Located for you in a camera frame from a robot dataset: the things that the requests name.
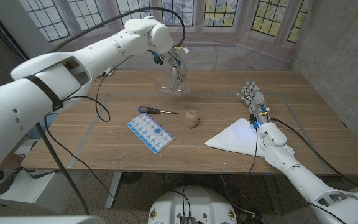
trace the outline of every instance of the wooden table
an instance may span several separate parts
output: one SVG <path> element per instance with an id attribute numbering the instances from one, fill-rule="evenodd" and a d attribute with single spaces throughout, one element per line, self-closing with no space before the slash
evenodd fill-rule
<path id="1" fill-rule="evenodd" d="M 158 92 L 158 78 L 169 79 L 168 71 L 117 71 L 101 85 L 98 100 L 104 102 L 111 122 L 97 119 L 94 103 L 83 100 L 62 113 L 50 128 L 53 135 L 92 169 L 131 172 L 193 172 L 244 174 L 253 156 L 208 148 L 204 142 L 249 112 L 235 95 L 246 80 L 255 80 L 265 95 L 271 116 L 298 130 L 339 171 L 358 175 L 358 140 L 299 72 L 190 71 L 186 84 L 188 96 L 169 96 Z M 100 81 L 88 96 L 94 97 Z M 176 139 L 155 155 L 128 127 L 139 115 L 139 106 L 177 111 L 180 115 L 151 116 Z M 188 129 L 185 113 L 196 110 L 197 127 Z M 326 175 L 313 152 L 289 129 L 278 124 L 287 135 L 295 157 L 309 170 Z M 63 164 L 86 170 L 54 142 Z M 45 144 L 40 141 L 24 159 L 26 169 L 58 169 Z M 264 158 L 258 157 L 255 174 L 279 174 Z"/>

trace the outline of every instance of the screwdriver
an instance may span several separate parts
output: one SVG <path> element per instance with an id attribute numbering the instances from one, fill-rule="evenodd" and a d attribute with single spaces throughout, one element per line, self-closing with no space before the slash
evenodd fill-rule
<path id="1" fill-rule="evenodd" d="M 179 114 L 177 112 L 160 111 L 160 109 L 154 109 L 148 106 L 140 106 L 137 110 L 141 113 L 148 113 L 148 114 L 160 114 L 160 113 Z"/>

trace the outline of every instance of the screwdriver handle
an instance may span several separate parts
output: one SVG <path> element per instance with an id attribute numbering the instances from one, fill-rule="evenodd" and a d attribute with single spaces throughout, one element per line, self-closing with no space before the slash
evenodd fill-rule
<path id="1" fill-rule="evenodd" d="M 141 113 L 160 114 L 159 109 L 150 108 L 148 106 L 140 106 L 137 110 Z"/>

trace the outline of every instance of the black strap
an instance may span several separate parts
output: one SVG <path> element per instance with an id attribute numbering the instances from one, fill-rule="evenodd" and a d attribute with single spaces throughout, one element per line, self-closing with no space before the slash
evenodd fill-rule
<path id="1" fill-rule="evenodd" d="M 40 78 L 36 77 L 35 75 L 29 75 L 24 78 L 36 84 L 50 98 L 50 100 L 52 100 L 53 111 L 63 108 L 63 102 L 59 99 L 59 97 L 55 94 L 55 92 L 53 92 L 53 90 L 51 90 L 49 86 L 45 84 Z"/>

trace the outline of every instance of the white cloth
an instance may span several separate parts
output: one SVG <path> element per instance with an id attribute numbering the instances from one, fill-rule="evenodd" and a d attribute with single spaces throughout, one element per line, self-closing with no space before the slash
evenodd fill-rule
<path id="1" fill-rule="evenodd" d="M 256 130 L 246 119 L 240 118 L 225 130 L 215 135 L 205 143 L 208 147 L 238 152 L 254 156 L 256 147 Z M 256 156 L 264 156 L 258 150 Z"/>

